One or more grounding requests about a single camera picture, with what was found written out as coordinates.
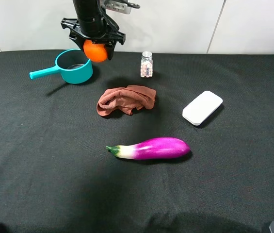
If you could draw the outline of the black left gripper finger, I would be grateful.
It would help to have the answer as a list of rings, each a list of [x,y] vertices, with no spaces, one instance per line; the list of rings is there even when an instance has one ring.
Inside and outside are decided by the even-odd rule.
[[[115,49],[115,43],[105,44],[104,45],[104,49],[105,49],[105,51],[107,53],[108,60],[111,60],[113,58],[113,53],[114,53],[114,49]]]
[[[80,50],[82,52],[84,52],[84,47],[83,46],[84,46],[84,43],[85,43],[86,39],[84,39],[84,38],[75,38],[75,39],[73,39],[73,41],[80,48]]]

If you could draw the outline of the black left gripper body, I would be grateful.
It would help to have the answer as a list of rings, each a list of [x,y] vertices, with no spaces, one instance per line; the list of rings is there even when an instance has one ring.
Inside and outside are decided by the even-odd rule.
[[[119,31],[117,23],[108,15],[87,19],[63,18],[63,29],[69,29],[69,39],[84,38],[98,44],[124,44],[126,35]]]

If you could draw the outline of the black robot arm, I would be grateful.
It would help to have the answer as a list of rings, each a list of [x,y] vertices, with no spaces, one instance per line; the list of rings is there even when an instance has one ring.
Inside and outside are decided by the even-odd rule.
[[[117,23],[107,15],[99,0],[73,1],[77,18],[63,18],[61,27],[69,29],[69,39],[81,51],[85,51],[84,43],[92,42],[101,45],[106,51],[106,58],[113,58],[117,43],[124,44],[126,35],[119,31]]]

